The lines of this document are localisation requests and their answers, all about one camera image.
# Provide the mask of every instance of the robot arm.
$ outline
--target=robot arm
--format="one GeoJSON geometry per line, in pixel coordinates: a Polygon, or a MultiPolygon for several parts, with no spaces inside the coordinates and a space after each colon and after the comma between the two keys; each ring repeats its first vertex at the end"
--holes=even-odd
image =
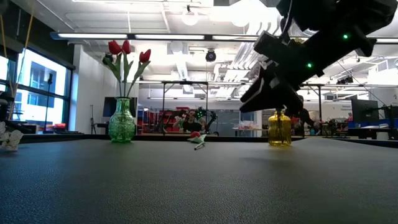
{"type": "Polygon", "coordinates": [[[376,41],[366,35],[391,23],[396,0],[281,0],[278,11],[285,17],[283,32],[275,37],[264,31],[254,50],[268,59],[259,78],[242,96],[240,110],[287,107],[298,111],[303,104],[296,94],[300,85],[351,51],[372,55],[376,41]],[[289,38],[292,21],[301,30],[318,31],[304,43],[289,38]]]}

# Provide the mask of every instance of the ceiling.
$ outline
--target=ceiling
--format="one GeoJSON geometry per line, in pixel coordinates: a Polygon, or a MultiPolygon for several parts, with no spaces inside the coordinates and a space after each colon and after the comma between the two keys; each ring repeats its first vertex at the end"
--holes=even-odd
{"type": "MultiPolygon", "coordinates": [[[[34,8],[34,16],[58,32],[109,32],[109,33],[174,33],[174,34],[257,34],[257,22],[267,24],[269,32],[280,32],[280,16],[273,7],[265,7],[259,0],[240,0],[229,7],[213,7],[213,0],[141,0],[133,4],[105,4],[81,2],[82,0],[12,0],[24,10],[34,8]],[[192,15],[183,16],[187,4],[193,12],[198,13],[198,22],[193,26],[184,23],[192,15]]],[[[371,36],[398,37],[398,16],[389,26],[376,31],[371,36]]],[[[107,52],[107,43],[102,40],[80,42],[85,51],[101,60],[107,52]]],[[[206,73],[213,73],[216,64],[229,64],[240,49],[241,43],[231,42],[186,42],[189,47],[201,47],[203,50],[188,51],[184,56],[188,72],[206,78],[206,73]],[[205,60],[206,49],[215,49],[217,60],[208,63],[205,60]]],[[[132,41],[135,52],[152,49],[151,64],[144,77],[148,79],[170,79],[177,71],[175,55],[167,53],[168,42],[132,41]]],[[[359,58],[355,53],[349,54],[339,62],[328,67],[321,78],[311,78],[311,83],[336,82],[330,80],[344,75],[352,68],[358,78],[366,78],[367,70],[389,58],[398,57],[397,45],[377,45],[373,56],[359,58]]]]}

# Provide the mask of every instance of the black table surface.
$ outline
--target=black table surface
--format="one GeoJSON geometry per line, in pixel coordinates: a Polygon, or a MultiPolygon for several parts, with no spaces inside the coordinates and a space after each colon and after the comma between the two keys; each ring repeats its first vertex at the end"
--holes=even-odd
{"type": "Polygon", "coordinates": [[[22,144],[0,223],[397,223],[398,149],[266,143],[22,144]]]}

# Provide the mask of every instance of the monitor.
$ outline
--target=monitor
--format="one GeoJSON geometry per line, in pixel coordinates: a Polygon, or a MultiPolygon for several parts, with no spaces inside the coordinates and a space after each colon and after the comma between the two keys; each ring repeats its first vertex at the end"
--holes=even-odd
{"type": "Polygon", "coordinates": [[[355,122],[378,122],[379,105],[374,100],[351,100],[353,108],[353,121],[355,122]]]}
{"type": "MultiPolygon", "coordinates": [[[[114,112],[116,111],[116,99],[115,97],[105,97],[104,101],[104,117],[111,117],[114,112]]],[[[136,108],[137,108],[137,98],[133,97],[130,100],[130,112],[131,115],[135,118],[136,117],[136,108]]]]}

